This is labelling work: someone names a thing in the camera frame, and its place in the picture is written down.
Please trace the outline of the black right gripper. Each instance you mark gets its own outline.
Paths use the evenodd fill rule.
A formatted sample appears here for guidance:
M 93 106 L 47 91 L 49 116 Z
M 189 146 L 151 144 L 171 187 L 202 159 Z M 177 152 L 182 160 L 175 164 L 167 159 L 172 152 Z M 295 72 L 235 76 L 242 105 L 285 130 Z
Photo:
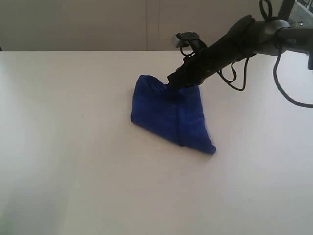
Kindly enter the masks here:
M 242 58 L 242 50 L 228 36 L 207 46 L 201 39 L 192 40 L 193 55 L 187 55 L 183 64 L 167 76 L 168 84 L 175 87 L 198 86 L 217 71 Z

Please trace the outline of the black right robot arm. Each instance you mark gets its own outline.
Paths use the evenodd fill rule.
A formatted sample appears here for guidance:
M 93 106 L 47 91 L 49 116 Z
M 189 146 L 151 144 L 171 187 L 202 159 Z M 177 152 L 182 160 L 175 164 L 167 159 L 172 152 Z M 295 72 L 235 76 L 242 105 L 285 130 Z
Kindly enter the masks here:
M 218 41 L 207 46 L 195 32 L 173 36 L 176 48 L 191 47 L 183 64 L 167 78 L 176 89 L 198 86 L 226 66 L 256 54 L 276 56 L 285 51 L 313 53 L 313 30 L 292 27 L 284 20 L 256 21 L 247 15 Z

